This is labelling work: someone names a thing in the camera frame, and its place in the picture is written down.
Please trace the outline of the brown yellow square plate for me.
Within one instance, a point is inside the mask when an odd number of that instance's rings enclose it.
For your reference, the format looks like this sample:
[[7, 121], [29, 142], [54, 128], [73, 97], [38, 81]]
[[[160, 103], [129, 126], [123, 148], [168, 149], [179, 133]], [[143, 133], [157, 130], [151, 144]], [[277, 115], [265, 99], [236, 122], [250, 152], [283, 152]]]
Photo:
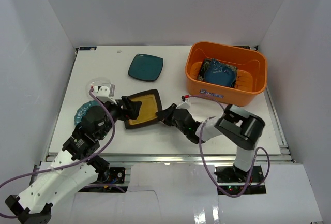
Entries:
[[140, 112], [136, 120], [125, 120], [125, 128], [138, 129], [150, 126], [158, 122], [156, 113], [162, 111], [162, 103], [157, 89], [150, 89], [128, 96], [132, 101], [140, 101], [142, 103]]

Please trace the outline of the clear glass bowl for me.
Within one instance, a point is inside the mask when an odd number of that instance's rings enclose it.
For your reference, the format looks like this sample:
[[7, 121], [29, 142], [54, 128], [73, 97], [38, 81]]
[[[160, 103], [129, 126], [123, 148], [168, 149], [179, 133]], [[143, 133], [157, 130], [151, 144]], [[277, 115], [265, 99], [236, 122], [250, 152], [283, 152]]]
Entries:
[[98, 77], [90, 79], [86, 84], [86, 91], [87, 93], [90, 91], [91, 88], [97, 87], [97, 91], [101, 87], [107, 88], [107, 95], [113, 97], [115, 92], [115, 85], [111, 83], [111, 80], [106, 77]]

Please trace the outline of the light teal round plate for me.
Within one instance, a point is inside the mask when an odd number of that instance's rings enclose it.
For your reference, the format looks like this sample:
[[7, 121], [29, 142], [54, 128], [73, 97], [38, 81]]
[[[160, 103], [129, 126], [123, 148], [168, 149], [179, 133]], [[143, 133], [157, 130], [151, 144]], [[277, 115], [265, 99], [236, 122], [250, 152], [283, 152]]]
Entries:
[[75, 113], [74, 125], [76, 126], [82, 120], [82, 118], [86, 115], [86, 113], [91, 107], [98, 105], [99, 105], [98, 102], [95, 100], [82, 104]]

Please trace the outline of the teal square plate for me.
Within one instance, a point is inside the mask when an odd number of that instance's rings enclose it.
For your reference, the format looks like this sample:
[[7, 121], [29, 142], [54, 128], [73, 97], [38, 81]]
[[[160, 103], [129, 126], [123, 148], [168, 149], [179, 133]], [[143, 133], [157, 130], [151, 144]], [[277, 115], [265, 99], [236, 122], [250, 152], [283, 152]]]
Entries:
[[128, 69], [128, 75], [140, 81], [154, 82], [162, 72], [163, 63], [163, 58], [149, 54], [136, 54]]

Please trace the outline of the blue leaf shaped dish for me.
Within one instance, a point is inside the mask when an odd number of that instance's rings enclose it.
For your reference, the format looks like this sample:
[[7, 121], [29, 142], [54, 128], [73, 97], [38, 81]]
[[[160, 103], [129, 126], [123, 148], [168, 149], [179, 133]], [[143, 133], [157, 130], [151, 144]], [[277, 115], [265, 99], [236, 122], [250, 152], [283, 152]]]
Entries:
[[213, 59], [204, 73], [204, 82], [233, 88], [236, 81], [236, 72], [228, 65]]

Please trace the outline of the black floral square plate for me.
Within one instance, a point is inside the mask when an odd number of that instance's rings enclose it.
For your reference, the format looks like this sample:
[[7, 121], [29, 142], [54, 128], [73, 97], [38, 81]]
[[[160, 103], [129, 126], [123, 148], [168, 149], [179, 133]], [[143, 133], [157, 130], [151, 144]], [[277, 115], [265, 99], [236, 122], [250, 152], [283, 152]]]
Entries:
[[238, 69], [216, 59], [205, 59], [198, 72], [197, 80], [224, 87], [234, 88]]

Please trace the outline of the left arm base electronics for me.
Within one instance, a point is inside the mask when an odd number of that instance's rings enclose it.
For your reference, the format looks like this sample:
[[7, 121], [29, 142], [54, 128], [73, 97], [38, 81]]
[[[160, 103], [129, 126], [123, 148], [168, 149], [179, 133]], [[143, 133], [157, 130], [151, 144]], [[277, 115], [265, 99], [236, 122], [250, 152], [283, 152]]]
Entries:
[[125, 193], [127, 191], [125, 167], [110, 167], [107, 172], [79, 192], [89, 193]]

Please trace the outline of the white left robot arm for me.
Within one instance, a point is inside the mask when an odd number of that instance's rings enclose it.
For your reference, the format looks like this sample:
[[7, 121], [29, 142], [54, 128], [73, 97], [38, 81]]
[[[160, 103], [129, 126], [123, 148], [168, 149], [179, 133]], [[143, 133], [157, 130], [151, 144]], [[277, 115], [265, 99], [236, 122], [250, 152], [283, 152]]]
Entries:
[[109, 177], [109, 163], [99, 156], [104, 149], [99, 141], [115, 132], [117, 120], [135, 120], [140, 101], [127, 96], [101, 102], [98, 98], [81, 106], [81, 120], [45, 170], [37, 171], [37, 179], [18, 195], [9, 195], [5, 204], [20, 223], [48, 223], [52, 208], [79, 190]]

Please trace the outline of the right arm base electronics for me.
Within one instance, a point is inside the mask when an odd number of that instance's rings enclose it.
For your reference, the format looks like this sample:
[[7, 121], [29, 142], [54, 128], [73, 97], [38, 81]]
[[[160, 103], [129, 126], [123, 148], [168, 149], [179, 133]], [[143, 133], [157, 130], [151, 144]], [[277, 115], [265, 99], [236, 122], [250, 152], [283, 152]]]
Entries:
[[[215, 167], [214, 172], [218, 185], [227, 193], [236, 195], [244, 189], [246, 178], [242, 175], [235, 175], [232, 166]], [[245, 195], [265, 195], [266, 187], [264, 183], [256, 186], [264, 178], [261, 166], [254, 166], [252, 175], [248, 184]]]

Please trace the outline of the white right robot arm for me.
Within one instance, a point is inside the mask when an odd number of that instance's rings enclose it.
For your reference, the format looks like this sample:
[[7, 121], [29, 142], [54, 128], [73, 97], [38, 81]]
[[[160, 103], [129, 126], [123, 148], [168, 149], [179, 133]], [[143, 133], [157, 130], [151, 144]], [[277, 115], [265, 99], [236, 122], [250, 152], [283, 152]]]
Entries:
[[262, 135], [265, 121], [260, 117], [234, 105], [228, 105], [221, 117], [210, 117], [203, 122], [195, 121], [187, 109], [172, 104], [156, 113], [159, 121], [176, 127], [194, 144], [224, 135], [236, 146], [236, 158], [232, 168], [222, 170], [225, 182], [245, 182], [252, 176], [251, 164], [258, 139]]

